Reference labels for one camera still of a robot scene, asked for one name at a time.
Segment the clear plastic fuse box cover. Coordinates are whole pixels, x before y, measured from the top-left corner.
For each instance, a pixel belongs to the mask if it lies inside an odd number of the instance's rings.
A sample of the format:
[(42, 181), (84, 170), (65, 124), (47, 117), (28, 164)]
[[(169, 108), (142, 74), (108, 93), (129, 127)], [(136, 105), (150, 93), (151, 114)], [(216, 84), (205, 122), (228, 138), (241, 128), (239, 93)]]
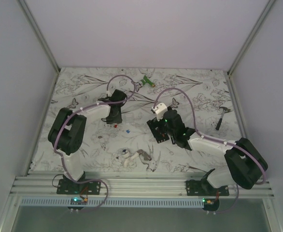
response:
[(124, 114), (125, 116), (125, 121), (130, 123), (134, 121), (134, 114), (133, 113), (126, 113)]

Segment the black fuse box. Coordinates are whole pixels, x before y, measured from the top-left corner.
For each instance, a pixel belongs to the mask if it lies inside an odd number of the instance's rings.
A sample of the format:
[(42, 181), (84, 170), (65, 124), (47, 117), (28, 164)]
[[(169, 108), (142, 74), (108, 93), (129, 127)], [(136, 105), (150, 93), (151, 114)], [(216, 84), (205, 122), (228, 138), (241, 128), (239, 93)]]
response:
[(168, 141), (170, 139), (169, 135), (166, 131), (165, 120), (162, 119), (162, 120), (158, 121), (157, 118), (155, 117), (152, 120), (148, 120), (147, 125), (148, 125), (153, 137), (155, 138), (155, 140), (158, 144), (165, 142), (165, 141)]

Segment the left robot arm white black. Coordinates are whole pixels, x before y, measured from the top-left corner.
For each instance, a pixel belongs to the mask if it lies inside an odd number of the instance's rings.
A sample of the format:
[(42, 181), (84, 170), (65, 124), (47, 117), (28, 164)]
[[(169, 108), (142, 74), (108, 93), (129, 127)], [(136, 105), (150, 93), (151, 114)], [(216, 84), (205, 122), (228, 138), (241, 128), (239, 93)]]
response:
[(70, 180), (68, 188), (74, 194), (85, 190), (85, 181), (82, 178), (84, 169), (77, 151), (82, 145), (87, 120), (101, 119), (107, 124), (122, 122), (121, 107), (126, 103), (127, 95), (115, 90), (109, 97), (98, 101), (77, 111), (62, 108), (49, 131), (48, 141), (53, 145), (54, 152), (61, 157), (64, 175)]

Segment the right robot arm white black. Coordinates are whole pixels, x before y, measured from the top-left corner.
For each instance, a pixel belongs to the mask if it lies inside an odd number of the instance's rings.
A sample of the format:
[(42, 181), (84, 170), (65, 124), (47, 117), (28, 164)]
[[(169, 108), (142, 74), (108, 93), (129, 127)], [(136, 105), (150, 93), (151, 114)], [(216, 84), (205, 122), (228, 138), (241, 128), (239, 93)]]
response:
[(205, 195), (213, 195), (222, 186), (237, 184), (243, 189), (251, 189), (258, 180), (266, 180), (268, 164), (250, 140), (220, 140), (184, 125), (176, 110), (168, 109), (163, 114), (166, 130), (172, 142), (178, 147), (224, 157), (226, 165), (213, 168), (202, 178), (201, 190)]

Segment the white pipe fitting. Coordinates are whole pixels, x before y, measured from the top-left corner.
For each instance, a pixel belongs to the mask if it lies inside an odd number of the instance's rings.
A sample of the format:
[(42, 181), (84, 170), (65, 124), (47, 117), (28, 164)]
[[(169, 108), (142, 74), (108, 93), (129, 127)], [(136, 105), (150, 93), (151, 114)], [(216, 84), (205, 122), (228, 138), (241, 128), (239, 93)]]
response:
[(135, 166), (138, 156), (139, 154), (137, 152), (132, 153), (128, 148), (121, 148), (118, 150), (118, 157), (124, 168)]

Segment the green spray nozzle toy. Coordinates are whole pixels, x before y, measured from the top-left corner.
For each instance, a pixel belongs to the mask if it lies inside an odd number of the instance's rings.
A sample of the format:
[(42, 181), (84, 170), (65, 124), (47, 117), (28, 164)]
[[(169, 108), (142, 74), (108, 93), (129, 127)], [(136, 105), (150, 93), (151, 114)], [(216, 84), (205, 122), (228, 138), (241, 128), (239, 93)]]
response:
[(145, 75), (142, 80), (140, 80), (137, 85), (142, 87), (146, 84), (149, 84), (151, 87), (155, 87), (155, 84)]

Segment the small grey hammer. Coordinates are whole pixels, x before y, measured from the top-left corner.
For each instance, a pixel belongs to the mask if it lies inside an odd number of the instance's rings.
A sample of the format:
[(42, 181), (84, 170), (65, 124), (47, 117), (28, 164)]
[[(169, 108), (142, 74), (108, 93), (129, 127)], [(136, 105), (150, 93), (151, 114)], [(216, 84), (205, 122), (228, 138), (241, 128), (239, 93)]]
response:
[(229, 108), (223, 107), (223, 106), (220, 106), (219, 109), (222, 109), (222, 113), (221, 113), (221, 116), (220, 116), (219, 121), (218, 121), (218, 123), (216, 125), (216, 128), (215, 128), (217, 131), (221, 127), (222, 120), (223, 120), (223, 117), (224, 117), (225, 113), (229, 113), (231, 111)]

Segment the small circuit board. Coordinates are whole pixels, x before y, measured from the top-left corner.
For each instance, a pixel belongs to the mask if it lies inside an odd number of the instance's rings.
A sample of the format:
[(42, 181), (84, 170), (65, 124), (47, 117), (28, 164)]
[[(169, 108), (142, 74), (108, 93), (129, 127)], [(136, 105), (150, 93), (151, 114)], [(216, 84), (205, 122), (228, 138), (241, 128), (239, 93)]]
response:
[(83, 197), (73, 197), (71, 198), (71, 205), (86, 205), (88, 202), (88, 198)]
[(219, 202), (219, 199), (202, 199), (202, 202), (204, 205), (214, 205), (217, 204)]

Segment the left small circuit board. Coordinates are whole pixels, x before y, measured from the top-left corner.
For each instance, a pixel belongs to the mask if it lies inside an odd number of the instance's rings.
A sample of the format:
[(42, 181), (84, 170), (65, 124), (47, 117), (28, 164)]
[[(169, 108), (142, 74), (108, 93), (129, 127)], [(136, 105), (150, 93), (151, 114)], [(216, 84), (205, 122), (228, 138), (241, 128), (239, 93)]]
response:
[(88, 202), (88, 198), (83, 197), (73, 197), (71, 198), (71, 205), (86, 205)]

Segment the grey metal bracket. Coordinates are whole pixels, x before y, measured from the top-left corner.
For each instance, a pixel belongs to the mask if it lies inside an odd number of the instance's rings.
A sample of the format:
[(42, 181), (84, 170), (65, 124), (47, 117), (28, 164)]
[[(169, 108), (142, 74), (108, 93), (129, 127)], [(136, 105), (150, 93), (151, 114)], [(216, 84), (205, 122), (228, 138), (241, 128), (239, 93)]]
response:
[(147, 164), (147, 163), (149, 163), (149, 162), (152, 160), (151, 156), (150, 156), (149, 154), (147, 154), (147, 153), (146, 153), (144, 150), (142, 150), (142, 149), (138, 150), (137, 153), (138, 153), (139, 158), (140, 158), (140, 160), (141, 160), (141, 162), (142, 162), (143, 164)]

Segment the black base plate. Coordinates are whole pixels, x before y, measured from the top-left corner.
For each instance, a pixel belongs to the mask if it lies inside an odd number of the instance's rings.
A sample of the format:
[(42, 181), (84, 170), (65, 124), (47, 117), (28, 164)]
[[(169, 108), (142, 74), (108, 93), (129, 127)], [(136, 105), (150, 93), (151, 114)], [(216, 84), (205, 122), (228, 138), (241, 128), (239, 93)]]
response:
[(91, 181), (85, 184), (76, 184), (63, 175), (58, 182), (58, 195), (99, 195), (101, 183)]
[(185, 182), (187, 196), (229, 196), (228, 186), (212, 187), (208, 182), (201, 180), (187, 180)]

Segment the aluminium rail frame front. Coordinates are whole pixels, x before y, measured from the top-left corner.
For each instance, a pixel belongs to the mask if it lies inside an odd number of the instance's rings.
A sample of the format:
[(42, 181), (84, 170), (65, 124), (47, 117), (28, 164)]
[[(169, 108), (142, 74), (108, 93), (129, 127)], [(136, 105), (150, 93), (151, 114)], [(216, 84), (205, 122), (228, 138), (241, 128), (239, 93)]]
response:
[[(10, 193), (24, 196), (55, 196), (53, 187), (61, 176), (54, 172), (31, 172), (18, 176)], [(87, 173), (103, 180), (109, 189), (110, 197), (185, 197), (185, 181), (200, 179), (202, 173)]]

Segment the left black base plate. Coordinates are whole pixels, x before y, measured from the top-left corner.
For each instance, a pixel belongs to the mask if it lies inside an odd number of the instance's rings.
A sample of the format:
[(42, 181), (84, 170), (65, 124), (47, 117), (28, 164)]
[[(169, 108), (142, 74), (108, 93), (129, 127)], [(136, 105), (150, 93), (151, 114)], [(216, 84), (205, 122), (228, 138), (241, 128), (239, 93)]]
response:
[(91, 181), (85, 184), (76, 184), (63, 175), (58, 182), (58, 195), (99, 195), (101, 183)]

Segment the left aluminium corner post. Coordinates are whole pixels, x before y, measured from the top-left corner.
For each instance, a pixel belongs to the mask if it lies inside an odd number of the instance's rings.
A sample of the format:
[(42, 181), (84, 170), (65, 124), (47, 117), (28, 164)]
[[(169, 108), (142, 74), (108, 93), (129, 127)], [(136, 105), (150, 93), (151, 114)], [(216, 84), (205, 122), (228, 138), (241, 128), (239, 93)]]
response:
[(27, 2), (25, 0), (17, 0), (17, 3), (19, 4), (22, 12), (24, 13), (30, 27), (32, 28), (38, 42), (40, 43), (43, 51), (45, 52), (49, 62), (51, 63), (51, 65), (53, 66), (54, 70), (57, 73), (60, 73), (61, 68), (59, 67), (59, 65), (56, 62), (56, 59), (54, 57), (54, 55), (52, 54), (52, 51), (34, 17), (34, 15), (31, 12), (30, 7), (28, 6)]

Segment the aluminium corner post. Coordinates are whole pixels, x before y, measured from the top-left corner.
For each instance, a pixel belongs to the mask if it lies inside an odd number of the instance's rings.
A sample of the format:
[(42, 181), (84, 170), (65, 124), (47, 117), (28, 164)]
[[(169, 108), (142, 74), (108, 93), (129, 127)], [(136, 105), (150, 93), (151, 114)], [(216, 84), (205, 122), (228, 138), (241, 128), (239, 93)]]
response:
[(256, 23), (254, 24), (252, 30), (250, 31), (248, 37), (246, 38), (244, 44), (242, 45), (239, 53), (237, 54), (236, 58), (234, 59), (230, 69), (227, 71), (228, 76), (231, 76), (237, 66), (239, 65), (241, 59), (245, 55), (246, 51), (254, 41), (256, 35), (259, 33), (260, 29), (262, 28), (264, 22), (266, 21), (269, 13), (271, 12), (273, 6), (275, 5), (276, 0), (268, 0), (266, 6), (264, 7), (263, 11), (261, 12), (259, 18), (257, 19)]
[(59, 65), (56, 62), (56, 59), (54, 57), (54, 55), (52, 54), (52, 51), (34, 17), (34, 15), (31, 12), (30, 7), (28, 6), (27, 2), (25, 0), (17, 0), (17, 3), (19, 4), (22, 12), (24, 13), (30, 27), (32, 28), (38, 42), (40, 43), (43, 51), (45, 52), (49, 62), (51, 63), (51, 65), (53, 66), (54, 70), (57, 73), (60, 73), (61, 68), (59, 67)]

